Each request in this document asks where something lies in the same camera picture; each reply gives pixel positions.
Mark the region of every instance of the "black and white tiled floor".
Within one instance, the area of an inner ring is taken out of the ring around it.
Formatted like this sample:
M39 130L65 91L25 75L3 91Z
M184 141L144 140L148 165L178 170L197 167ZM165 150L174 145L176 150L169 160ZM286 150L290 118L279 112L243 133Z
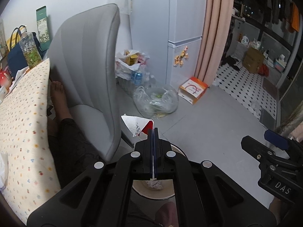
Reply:
M241 62L237 62L236 66L240 71L234 70L228 64L218 68L217 77L222 80L219 87L237 99L258 119L261 108L276 119L276 100L262 88L264 77L249 73Z

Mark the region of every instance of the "chair seat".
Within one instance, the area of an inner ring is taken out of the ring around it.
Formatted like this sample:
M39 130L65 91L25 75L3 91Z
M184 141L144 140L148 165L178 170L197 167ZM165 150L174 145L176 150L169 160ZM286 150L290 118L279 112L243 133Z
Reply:
M99 150L102 159L106 160L107 153L113 144L113 138L110 135L103 113L83 104L76 105L69 110L87 140Z

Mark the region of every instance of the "chair leg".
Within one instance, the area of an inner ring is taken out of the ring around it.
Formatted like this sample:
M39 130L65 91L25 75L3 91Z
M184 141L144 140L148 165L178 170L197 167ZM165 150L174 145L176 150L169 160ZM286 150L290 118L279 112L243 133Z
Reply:
M124 142L126 142L131 148L134 148L134 144L130 141L130 139L125 135L123 131L121 131L121 138Z

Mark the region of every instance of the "blue can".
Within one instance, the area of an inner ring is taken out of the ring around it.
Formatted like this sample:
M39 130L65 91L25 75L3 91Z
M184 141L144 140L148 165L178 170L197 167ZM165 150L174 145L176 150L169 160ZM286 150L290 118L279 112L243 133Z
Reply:
M136 71L131 71L131 82L134 83L134 76L136 75Z
M142 77L143 77L142 72L137 71L136 74L135 74L135 76L134 76L134 85L135 86L141 85Z

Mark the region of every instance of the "orange box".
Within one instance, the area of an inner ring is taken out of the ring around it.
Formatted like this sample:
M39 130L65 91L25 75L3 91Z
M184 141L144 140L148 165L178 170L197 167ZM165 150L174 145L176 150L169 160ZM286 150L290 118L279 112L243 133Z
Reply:
M206 92L208 85L201 80L191 77L179 87L178 95L194 105Z

